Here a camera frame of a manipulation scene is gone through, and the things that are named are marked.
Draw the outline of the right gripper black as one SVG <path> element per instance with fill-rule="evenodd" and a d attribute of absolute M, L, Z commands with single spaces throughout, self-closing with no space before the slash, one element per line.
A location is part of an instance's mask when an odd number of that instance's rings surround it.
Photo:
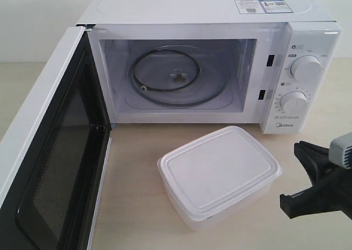
<path fill-rule="evenodd" d="M 279 206 L 287 216 L 305 216 L 330 211 L 351 214 L 351 168 L 328 161 L 328 148 L 305 141 L 294 144 L 294 155 L 312 186 L 292 195 L 281 194 Z"/>

